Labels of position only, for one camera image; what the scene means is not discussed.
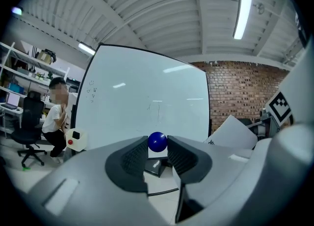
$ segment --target blue ball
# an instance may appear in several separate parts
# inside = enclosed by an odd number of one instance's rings
[[[159,153],[167,147],[167,137],[165,134],[160,132],[154,132],[148,137],[148,147],[156,152]]]

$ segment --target wall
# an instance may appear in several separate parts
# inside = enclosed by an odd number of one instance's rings
[[[24,42],[24,41],[21,41],[26,53],[29,52],[29,55],[31,55],[31,51],[32,51],[32,48],[33,46]],[[70,68],[70,71],[69,71],[69,74],[68,74],[68,78],[70,79],[75,79],[79,82],[82,82],[83,80],[83,77],[84,77],[84,74],[85,74],[85,70],[74,65],[74,64],[71,64],[65,60],[62,60],[60,58],[57,57],[57,60],[55,63],[52,63],[51,64],[51,67],[52,68],[55,68],[55,69],[61,69],[61,70],[64,70],[66,71],[68,69],[68,67]],[[40,73],[45,73],[45,76],[47,75],[47,72],[44,71],[44,70],[41,70],[39,68],[36,68],[36,72],[40,72]]]
[[[206,71],[209,83],[212,132],[229,115],[236,118],[260,117],[260,110],[276,93],[288,71],[268,65],[246,62],[196,62],[194,66]]]
[[[9,32],[5,32],[3,33],[3,35],[1,36],[1,42],[8,45],[8,46],[11,46],[13,42],[15,42],[14,44],[14,48],[21,51],[21,52],[24,52],[24,53],[27,53],[26,50],[25,50],[25,47],[23,45],[23,42],[20,41],[19,39],[16,39],[14,38]]]
[[[14,40],[23,40],[39,49],[48,49],[55,52],[55,55],[64,61],[74,64],[82,69],[86,69],[88,65],[88,56],[77,49],[57,40],[32,25],[26,24],[23,21],[11,18],[7,24],[6,33],[13,36]]]

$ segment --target corrugated metal ceiling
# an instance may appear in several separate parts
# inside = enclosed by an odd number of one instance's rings
[[[265,6],[263,14],[255,7],[259,3]],[[171,57],[228,53],[256,56],[257,62],[258,57],[282,62],[298,38],[295,11],[288,0],[253,0],[242,40],[232,37],[238,0],[23,0],[21,4],[22,19],[40,20],[47,28],[39,29],[48,34],[52,28],[58,30],[54,37],[73,39],[65,43],[75,49],[76,42],[93,48],[103,42]]]

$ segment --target black pants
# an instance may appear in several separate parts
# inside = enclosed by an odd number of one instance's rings
[[[57,157],[62,150],[66,147],[64,134],[61,130],[57,130],[53,133],[43,133],[48,142],[54,145],[53,150],[50,152],[51,157]]]

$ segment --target whiteboard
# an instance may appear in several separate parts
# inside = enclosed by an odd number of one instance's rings
[[[153,132],[203,142],[209,134],[204,71],[160,54],[100,45],[85,72],[75,127],[86,150]],[[167,148],[149,158],[167,157]]]

